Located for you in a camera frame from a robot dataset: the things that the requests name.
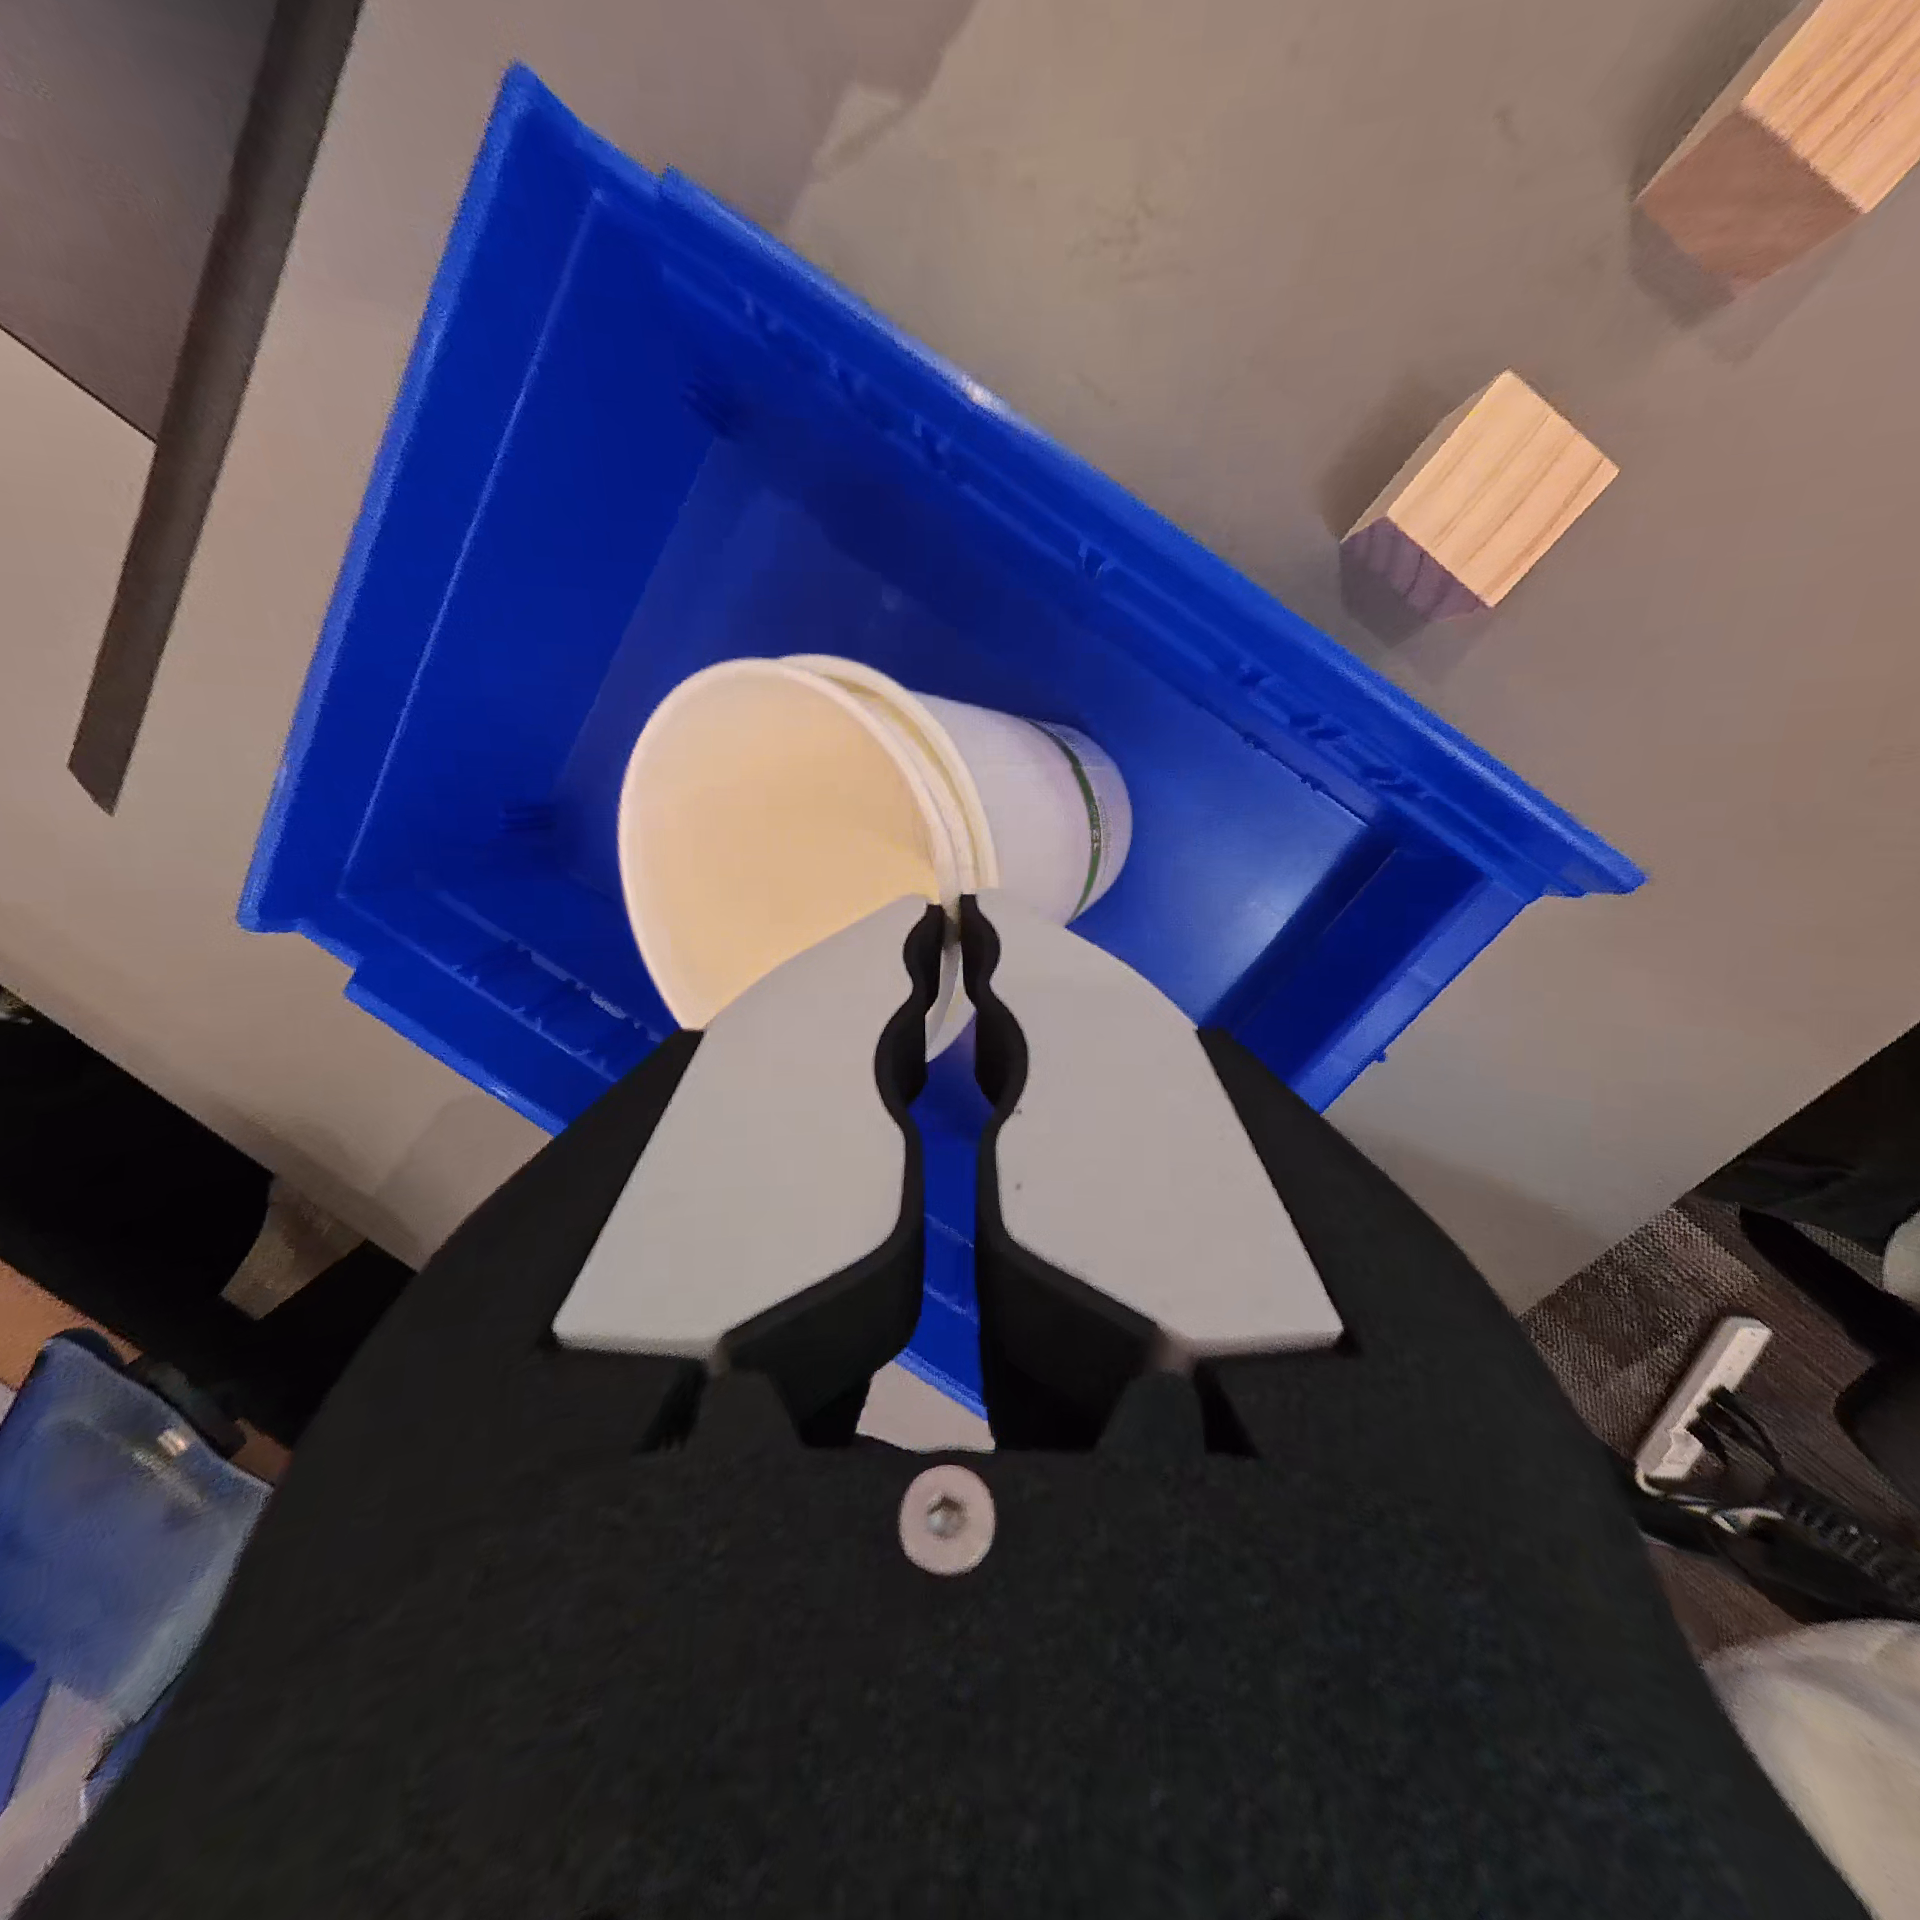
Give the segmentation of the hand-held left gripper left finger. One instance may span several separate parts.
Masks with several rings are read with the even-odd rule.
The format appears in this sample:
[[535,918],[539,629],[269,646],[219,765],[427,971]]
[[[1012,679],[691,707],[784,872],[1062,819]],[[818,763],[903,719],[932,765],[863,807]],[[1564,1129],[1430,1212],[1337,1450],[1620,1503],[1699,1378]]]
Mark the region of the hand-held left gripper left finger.
[[553,1339],[770,1379],[796,1431],[858,1409],[925,1298],[925,1022],[948,915],[898,898],[697,1036]]

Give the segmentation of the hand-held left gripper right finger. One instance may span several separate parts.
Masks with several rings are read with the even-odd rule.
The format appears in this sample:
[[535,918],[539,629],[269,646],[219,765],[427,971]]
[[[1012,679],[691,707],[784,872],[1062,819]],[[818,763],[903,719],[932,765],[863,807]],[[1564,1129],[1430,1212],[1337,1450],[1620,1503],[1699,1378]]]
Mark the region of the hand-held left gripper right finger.
[[990,1104],[970,1274],[996,1447],[1089,1450],[1151,1373],[1337,1349],[1213,1036],[1012,895],[962,898],[959,954]]

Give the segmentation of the white paper cup green band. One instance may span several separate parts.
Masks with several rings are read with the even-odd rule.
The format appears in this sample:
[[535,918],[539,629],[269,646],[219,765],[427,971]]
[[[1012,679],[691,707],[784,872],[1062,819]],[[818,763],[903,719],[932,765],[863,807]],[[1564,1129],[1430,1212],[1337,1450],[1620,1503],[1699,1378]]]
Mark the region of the white paper cup green band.
[[948,915],[957,915],[957,902],[979,887],[979,874],[996,874],[996,849],[978,784],[937,700],[854,660],[783,655],[783,664],[814,675],[848,694],[905,753],[905,769],[925,791],[941,902]]
[[727,660],[640,728],[616,874],[668,1014],[703,1028],[784,961],[910,898],[937,905],[925,791],[874,719],[778,660]]
[[970,895],[1007,893],[1046,923],[1071,926],[1112,890],[1134,838],[1112,756],[1066,723],[932,700],[957,734],[996,849],[996,874],[979,874]]

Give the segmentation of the blue plastic bin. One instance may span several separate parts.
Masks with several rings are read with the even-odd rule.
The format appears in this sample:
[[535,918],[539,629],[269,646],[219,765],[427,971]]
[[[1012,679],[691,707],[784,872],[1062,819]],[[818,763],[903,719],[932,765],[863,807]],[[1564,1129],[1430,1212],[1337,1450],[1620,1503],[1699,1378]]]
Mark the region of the blue plastic bin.
[[[1545,895],[1642,872],[1393,683],[526,68],[504,78],[238,918],[350,965],[349,998],[553,1144],[418,1274],[369,1349],[442,1341],[479,1388],[532,1352],[634,1419],[712,1373],[558,1348],[570,1293],[706,1028],[659,998],[616,874],[653,710],[727,660],[839,655],[914,694],[1066,723],[1134,838],[1061,926],[1202,1035],[1356,1355],[1393,1292],[1489,1316],[1448,1236],[1323,1121]],[[948,1283],[987,1414],[970,1274],[975,1011],[959,905],[925,1022],[925,1373]],[[1276,1355],[1192,1373],[1235,1450]]]

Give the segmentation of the white power strip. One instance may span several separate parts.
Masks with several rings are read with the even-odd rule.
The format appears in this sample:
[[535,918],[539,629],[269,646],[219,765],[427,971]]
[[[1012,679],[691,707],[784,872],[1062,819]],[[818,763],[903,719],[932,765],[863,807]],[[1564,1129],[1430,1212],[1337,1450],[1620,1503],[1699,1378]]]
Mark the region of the white power strip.
[[1772,1326],[1749,1316],[1731,1316],[1705,1335],[1634,1454],[1634,1482],[1638,1490],[1665,1493],[1696,1475],[1705,1456],[1700,1419],[1707,1403],[1719,1391],[1736,1391],[1768,1341]]

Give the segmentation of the blue translucent bag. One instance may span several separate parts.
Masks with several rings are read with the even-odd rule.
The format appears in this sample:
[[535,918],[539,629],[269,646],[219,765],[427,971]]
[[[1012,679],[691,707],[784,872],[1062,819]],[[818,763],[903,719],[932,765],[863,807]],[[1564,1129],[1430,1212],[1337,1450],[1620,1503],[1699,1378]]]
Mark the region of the blue translucent bag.
[[244,1431],[170,1363],[56,1332],[3,1412],[3,1800],[52,1692],[108,1741],[157,1716],[272,1496]]

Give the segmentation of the light wooden cube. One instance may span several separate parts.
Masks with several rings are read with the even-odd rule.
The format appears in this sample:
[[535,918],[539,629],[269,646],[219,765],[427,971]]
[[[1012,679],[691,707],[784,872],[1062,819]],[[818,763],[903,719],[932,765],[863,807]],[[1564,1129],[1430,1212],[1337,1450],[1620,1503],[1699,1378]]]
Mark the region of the light wooden cube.
[[1802,3],[1637,193],[1705,276],[1749,291],[1917,168],[1917,5]]
[[1614,478],[1613,456],[1502,369],[1347,527],[1340,584],[1418,624],[1495,613]]

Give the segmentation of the person's cream garment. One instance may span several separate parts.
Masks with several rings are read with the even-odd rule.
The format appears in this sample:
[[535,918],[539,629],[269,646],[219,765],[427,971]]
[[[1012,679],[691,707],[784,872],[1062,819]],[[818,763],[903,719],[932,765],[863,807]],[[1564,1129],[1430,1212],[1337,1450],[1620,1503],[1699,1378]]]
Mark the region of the person's cream garment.
[[1917,1915],[1917,1624],[1842,1620],[1705,1666],[1780,1800],[1873,1918]]

